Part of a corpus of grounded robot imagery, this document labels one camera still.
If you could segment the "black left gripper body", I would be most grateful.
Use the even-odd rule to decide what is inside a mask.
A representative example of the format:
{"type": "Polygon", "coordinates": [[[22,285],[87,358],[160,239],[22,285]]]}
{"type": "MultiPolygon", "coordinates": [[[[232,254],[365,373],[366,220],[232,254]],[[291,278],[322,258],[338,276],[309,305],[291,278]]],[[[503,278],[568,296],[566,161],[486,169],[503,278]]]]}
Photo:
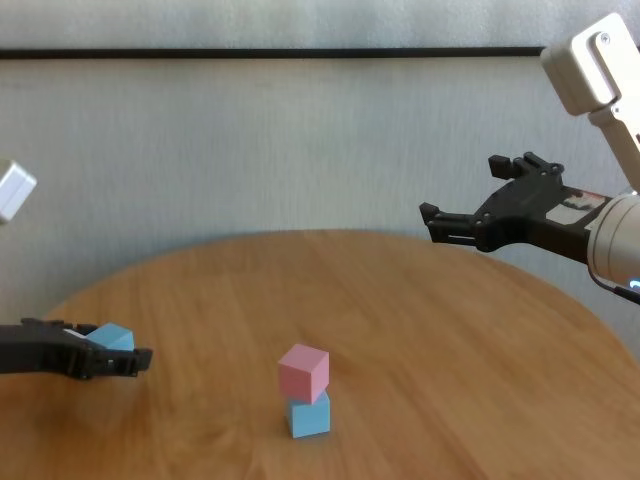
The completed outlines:
{"type": "Polygon", "coordinates": [[[2,374],[52,373],[85,379],[94,354],[87,341],[58,327],[1,327],[2,374]]]}

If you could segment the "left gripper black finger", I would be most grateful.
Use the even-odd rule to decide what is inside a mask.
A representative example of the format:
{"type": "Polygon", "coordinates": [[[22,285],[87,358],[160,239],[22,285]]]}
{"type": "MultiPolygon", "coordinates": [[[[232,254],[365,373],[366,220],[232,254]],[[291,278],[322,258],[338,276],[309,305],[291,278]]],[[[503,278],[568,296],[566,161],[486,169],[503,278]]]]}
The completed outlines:
{"type": "Polygon", "coordinates": [[[151,365],[153,351],[147,348],[126,350],[92,349],[82,363],[82,379],[95,377],[136,377],[151,365]]]}
{"type": "Polygon", "coordinates": [[[23,318],[19,325],[19,339],[25,341],[84,340],[97,328],[95,324],[23,318]]]}

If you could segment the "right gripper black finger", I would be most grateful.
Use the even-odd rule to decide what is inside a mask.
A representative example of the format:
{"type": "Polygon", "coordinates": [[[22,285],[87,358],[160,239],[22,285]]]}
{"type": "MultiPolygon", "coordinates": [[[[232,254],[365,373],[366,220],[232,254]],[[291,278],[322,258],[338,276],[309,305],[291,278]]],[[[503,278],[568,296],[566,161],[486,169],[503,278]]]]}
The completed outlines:
{"type": "Polygon", "coordinates": [[[477,246],[473,216],[443,212],[426,202],[419,206],[419,211],[434,243],[477,246]]]}
{"type": "Polygon", "coordinates": [[[511,159],[502,155],[492,155],[488,158],[491,175],[499,179],[517,179],[529,174],[561,175],[564,166],[549,163],[532,152],[525,152],[521,157],[511,159]]]}

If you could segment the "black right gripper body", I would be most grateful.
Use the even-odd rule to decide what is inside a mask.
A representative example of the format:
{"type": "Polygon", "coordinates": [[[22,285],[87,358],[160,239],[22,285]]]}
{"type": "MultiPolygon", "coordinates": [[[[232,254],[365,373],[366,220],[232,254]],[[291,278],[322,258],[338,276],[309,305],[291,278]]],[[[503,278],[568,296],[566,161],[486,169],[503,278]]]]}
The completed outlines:
{"type": "Polygon", "coordinates": [[[474,218],[476,248],[529,244],[585,264],[592,223],[611,201],[566,186],[560,174],[517,178],[491,194],[474,218]]]}

